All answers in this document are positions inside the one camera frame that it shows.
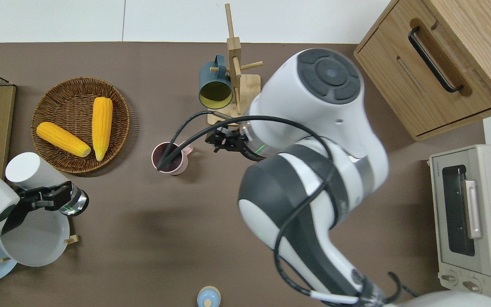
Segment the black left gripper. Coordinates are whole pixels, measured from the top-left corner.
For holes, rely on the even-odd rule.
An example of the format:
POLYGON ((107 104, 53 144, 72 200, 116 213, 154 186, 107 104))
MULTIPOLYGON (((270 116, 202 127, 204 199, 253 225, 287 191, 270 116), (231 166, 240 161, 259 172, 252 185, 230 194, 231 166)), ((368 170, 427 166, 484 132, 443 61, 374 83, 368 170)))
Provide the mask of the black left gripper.
POLYGON ((2 235, 19 227, 30 212, 42 208, 37 202, 45 201, 46 211, 59 211, 66 206, 72 198, 72 183, 63 182, 50 187, 38 187, 31 190, 21 190, 18 195, 19 202, 12 208, 2 228, 2 235))

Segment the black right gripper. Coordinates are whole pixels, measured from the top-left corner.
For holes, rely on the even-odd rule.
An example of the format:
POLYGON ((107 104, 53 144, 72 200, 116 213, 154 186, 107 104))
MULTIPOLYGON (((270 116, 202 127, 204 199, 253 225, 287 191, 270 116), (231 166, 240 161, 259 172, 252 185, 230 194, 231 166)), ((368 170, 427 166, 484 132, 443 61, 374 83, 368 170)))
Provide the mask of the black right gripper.
POLYGON ((214 145, 213 152, 229 151, 239 152, 248 160, 259 162, 265 157, 258 155, 246 145, 247 137, 239 130, 212 130, 206 134, 205 142, 214 145))

